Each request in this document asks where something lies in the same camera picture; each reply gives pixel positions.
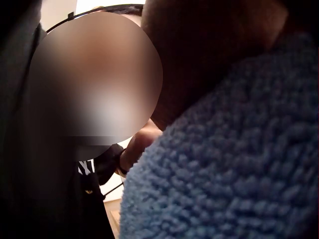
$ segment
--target hand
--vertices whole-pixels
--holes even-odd
[[[160,135],[162,135],[162,131],[149,119],[144,127],[132,137],[127,148],[122,153],[120,157],[121,169],[129,171],[140,158],[145,148],[150,146]]]

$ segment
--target black wire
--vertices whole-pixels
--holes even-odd
[[[111,192],[113,192],[115,189],[117,189],[118,187],[122,186],[123,182],[120,185],[117,185],[115,188],[113,188],[111,191],[108,191],[106,194],[104,194],[103,196],[106,197],[106,195],[110,194]]]
[[[107,12],[114,12],[114,11],[118,11],[118,8],[120,8],[120,7],[121,8],[122,7],[143,8],[143,4],[119,4],[119,5],[113,5],[113,6],[107,6],[107,7],[99,7],[99,8],[96,8],[96,9],[92,9],[90,11],[86,11],[86,12],[80,13],[78,15],[72,16],[70,18],[67,18],[67,19],[59,22],[58,24],[55,24],[53,27],[51,27],[49,30],[47,30],[47,33],[52,31],[54,28],[62,25],[63,23],[66,23],[66,22],[71,21],[71,20],[73,20],[75,18],[81,17],[83,15],[86,15],[86,14],[89,14],[89,13],[92,13],[92,12],[96,12],[96,11],[101,11],[101,10],[107,10]]]

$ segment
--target skin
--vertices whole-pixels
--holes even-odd
[[[270,49],[287,16],[276,0],[146,1],[141,27],[163,66],[154,123],[164,130],[210,92],[232,63]]]

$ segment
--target black jacket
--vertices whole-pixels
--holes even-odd
[[[98,192],[98,180],[107,180],[112,163],[105,175],[107,166],[98,163],[97,177],[83,179],[70,150],[30,138],[32,129],[25,125],[28,69],[45,36],[40,9],[40,1],[9,2],[0,17],[0,237],[112,238],[103,230],[109,227],[103,197],[88,199],[83,190],[91,186]]]

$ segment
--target blue fuzzy fabric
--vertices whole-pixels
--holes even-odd
[[[318,232],[318,48],[307,35],[236,64],[129,171],[120,238]]]

